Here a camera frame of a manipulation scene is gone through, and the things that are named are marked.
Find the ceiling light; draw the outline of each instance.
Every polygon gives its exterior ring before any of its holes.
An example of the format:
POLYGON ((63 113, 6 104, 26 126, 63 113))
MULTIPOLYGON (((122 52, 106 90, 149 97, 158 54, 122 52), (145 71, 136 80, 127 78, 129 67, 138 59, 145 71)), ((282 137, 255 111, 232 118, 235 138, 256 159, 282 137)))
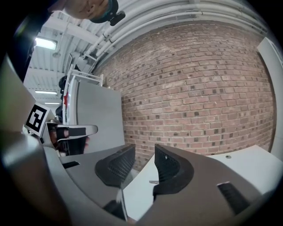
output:
POLYGON ((58 104, 60 104, 60 103, 51 103, 51 102, 46 102, 46 103, 44 103, 44 104, 56 104, 56 105, 58 105, 58 104))
POLYGON ((40 90, 36 90, 35 92, 37 94, 54 94, 54 95, 57 95, 57 92, 54 92, 54 91, 40 91, 40 90))
POLYGON ((55 50, 57 46, 57 42, 46 40, 43 38, 36 38, 35 41, 36 41, 36 46, 51 49, 51 50, 55 50))

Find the metal frame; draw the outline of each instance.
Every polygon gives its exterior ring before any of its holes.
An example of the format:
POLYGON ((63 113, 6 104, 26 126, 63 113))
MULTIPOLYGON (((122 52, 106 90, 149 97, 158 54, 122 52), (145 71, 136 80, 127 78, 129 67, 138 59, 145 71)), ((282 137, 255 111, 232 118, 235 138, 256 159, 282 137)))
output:
MULTIPOLYGON (((80 72, 78 70, 75 70, 75 65, 71 64, 70 69, 68 71, 67 74, 67 79, 66 79, 66 84, 65 84, 65 88, 64 88, 64 94, 63 96, 65 97, 67 95, 67 93, 69 92, 70 89, 70 84, 71 81, 74 77, 78 77, 81 79, 88 79, 91 80, 93 82, 98 82, 98 85, 102 87, 103 85, 103 75, 99 76, 95 76, 95 75, 91 75, 85 72, 80 72)), ((68 101, 65 103, 65 98, 63 99, 63 106, 62 106, 62 111, 63 111, 63 124, 67 124, 67 106, 68 106, 68 101)))

